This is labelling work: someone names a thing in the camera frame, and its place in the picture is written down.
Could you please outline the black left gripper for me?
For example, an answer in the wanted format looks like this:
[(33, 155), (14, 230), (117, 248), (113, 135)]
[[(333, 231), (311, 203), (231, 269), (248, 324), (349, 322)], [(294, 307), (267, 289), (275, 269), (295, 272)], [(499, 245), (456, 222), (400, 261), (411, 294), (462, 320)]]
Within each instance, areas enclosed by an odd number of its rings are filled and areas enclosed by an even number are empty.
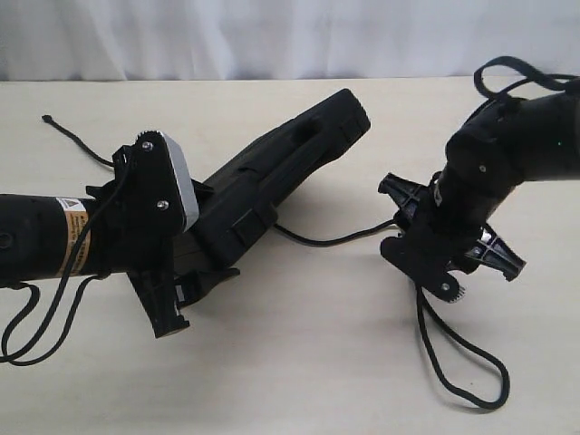
[[(210, 208), (216, 191), (191, 180), (199, 208)], [(89, 255), (83, 273), (97, 275), (147, 270), (161, 264), (162, 242), (169, 237), (140, 233), (126, 225), (119, 194), (99, 215), (90, 233)], [(156, 339), (189, 327), (180, 309), (206, 297), (217, 285), (240, 275), (235, 267), (218, 271), (194, 270), (174, 275), (169, 270), (130, 271), (127, 277), (150, 320)]]

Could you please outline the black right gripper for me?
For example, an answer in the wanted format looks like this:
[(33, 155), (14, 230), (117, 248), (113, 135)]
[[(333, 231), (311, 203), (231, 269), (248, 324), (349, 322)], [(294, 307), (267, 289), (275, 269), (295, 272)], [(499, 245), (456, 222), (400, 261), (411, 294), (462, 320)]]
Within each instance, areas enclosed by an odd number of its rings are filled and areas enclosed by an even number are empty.
[(493, 228), (489, 191), (463, 180), (435, 180), (428, 185), (388, 173), (378, 192), (388, 195), (398, 211), (393, 219), (401, 237), (421, 253), (436, 256), (447, 271), (466, 275), (484, 266), (516, 279), (526, 265)]

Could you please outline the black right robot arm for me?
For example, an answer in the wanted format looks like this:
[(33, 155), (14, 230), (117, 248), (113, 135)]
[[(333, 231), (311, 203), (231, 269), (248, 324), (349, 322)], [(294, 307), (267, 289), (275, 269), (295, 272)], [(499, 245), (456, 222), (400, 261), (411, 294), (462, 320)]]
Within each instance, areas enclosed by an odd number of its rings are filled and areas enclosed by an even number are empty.
[(398, 207), (402, 232), (382, 241), (382, 257), (423, 284), (479, 266), (511, 281), (525, 262), (488, 220), (525, 182), (578, 179), (579, 97), (558, 92), (493, 102), (450, 137), (445, 156), (426, 185), (392, 173), (380, 183)]

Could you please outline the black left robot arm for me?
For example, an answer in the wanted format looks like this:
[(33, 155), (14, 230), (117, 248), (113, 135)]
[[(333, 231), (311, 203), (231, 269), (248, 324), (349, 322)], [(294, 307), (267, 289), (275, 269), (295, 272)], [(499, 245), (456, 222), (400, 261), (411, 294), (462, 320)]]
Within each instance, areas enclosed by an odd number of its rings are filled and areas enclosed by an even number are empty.
[(189, 326), (180, 308), (238, 276), (205, 256), (185, 224), (178, 190), (168, 181), (143, 187), (136, 176), (89, 187), (88, 198), (4, 194), (1, 282), (123, 273), (156, 337)]

